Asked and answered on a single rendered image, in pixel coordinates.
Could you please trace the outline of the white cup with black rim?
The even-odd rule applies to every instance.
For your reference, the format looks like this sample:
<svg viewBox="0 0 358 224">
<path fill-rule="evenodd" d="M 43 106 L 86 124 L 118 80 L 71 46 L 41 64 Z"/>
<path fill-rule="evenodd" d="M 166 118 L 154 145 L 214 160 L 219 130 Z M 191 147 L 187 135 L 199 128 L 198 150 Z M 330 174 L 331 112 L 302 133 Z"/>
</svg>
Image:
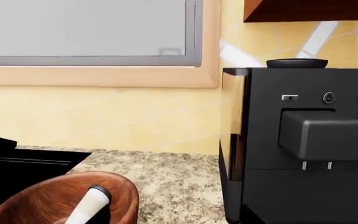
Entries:
<svg viewBox="0 0 358 224">
<path fill-rule="evenodd" d="M 111 200 L 107 188 L 98 184 L 90 186 L 64 224 L 85 224 L 102 208 L 109 205 Z"/>
</svg>

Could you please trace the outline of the brown wooden bowl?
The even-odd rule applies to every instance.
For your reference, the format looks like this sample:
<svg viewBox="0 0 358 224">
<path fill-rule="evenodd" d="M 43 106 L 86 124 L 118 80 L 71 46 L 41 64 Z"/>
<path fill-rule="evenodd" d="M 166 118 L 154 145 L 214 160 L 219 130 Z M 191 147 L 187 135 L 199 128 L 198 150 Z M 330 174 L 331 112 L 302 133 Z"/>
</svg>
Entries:
<svg viewBox="0 0 358 224">
<path fill-rule="evenodd" d="M 39 182 L 0 205 L 0 224 L 64 224 L 92 185 L 109 191 L 112 200 L 85 224 L 137 224 L 139 193 L 116 173 L 89 171 Z"/>
</svg>

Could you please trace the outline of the grey framed window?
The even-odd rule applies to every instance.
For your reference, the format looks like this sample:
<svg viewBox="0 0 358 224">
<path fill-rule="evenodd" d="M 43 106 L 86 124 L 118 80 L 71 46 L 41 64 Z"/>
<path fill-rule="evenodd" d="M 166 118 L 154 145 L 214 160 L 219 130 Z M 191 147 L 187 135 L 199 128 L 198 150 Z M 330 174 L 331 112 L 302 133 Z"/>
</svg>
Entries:
<svg viewBox="0 0 358 224">
<path fill-rule="evenodd" d="M 220 0 L 0 0 L 0 85 L 213 88 Z"/>
</svg>

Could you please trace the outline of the black coffee machine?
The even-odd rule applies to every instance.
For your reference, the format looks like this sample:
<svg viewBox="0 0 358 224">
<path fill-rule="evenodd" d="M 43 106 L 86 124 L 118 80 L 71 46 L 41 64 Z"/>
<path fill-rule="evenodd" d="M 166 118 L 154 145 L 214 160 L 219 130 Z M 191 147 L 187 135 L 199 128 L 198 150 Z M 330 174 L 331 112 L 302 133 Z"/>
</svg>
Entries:
<svg viewBox="0 0 358 224">
<path fill-rule="evenodd" d="M 358 224 L 358 68 L 224 68 L 219 171 L 229 224 Z"/>
</svg>

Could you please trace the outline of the brown wooden wall cabinet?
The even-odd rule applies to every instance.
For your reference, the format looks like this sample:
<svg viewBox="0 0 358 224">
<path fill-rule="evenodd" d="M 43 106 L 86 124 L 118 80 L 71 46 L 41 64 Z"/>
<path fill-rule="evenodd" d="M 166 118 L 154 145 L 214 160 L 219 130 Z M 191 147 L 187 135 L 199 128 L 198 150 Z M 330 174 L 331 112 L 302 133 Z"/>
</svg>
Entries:
<svg viewBox="0 0 358 224">
<path fill-rule="evenodd" d="M 358 0 L 244 0 L 243 21 L 358 21 Z"/>
</svg>

